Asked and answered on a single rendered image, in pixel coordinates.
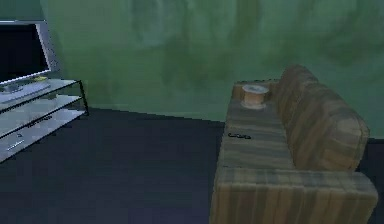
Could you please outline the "tan spool-shaped object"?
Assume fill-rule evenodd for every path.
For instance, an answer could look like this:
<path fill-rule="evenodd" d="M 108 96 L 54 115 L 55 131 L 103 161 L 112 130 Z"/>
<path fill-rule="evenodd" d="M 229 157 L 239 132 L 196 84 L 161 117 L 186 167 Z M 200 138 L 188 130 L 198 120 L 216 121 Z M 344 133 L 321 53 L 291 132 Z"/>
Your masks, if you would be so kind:
<path fill-rule="evenodd" d="M 248 109 L 260 110 L 265 107 L 265 95 L 269 92 L 267 87 L 261 85 L 244 85 L 244 97 L 241 105 Z"/>

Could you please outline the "grey framed television set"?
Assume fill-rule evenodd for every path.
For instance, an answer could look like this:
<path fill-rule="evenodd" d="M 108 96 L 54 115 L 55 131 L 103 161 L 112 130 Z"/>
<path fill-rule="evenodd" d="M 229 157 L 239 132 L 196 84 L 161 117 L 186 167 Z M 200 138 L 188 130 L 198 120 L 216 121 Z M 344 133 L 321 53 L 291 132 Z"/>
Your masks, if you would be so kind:
<path fill-rule="evenodd" d="M 45 20 L 0 20 L 0 103 L 49 88 L 35 78 L 59 69 Z"/>

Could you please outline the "brown striped sofa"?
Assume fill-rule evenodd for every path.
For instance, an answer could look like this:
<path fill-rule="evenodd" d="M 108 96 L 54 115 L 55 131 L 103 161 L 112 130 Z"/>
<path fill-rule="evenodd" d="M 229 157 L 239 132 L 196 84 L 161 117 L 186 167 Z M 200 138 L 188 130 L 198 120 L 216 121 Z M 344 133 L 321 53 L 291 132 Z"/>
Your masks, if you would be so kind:
<path fill-rule="evenodd" d="M 247 82 L 233 86 L 209 224 L 368 224 L 379 196 L 357 169 L 362 117 L 301 65 L 259 84 L 269 89 L 260 110 L 241 105 Z"/>

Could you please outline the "glass shelf television stand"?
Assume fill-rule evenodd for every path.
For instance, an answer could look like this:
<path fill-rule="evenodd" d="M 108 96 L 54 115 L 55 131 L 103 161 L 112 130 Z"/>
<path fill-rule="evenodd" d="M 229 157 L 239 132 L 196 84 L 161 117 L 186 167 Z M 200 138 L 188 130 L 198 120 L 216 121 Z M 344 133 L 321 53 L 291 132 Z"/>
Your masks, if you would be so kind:
<path fill-rule="evenodd" d="M 82 115 L 80 80 L 46 79 L 0 91 L 0 163 Z"/>

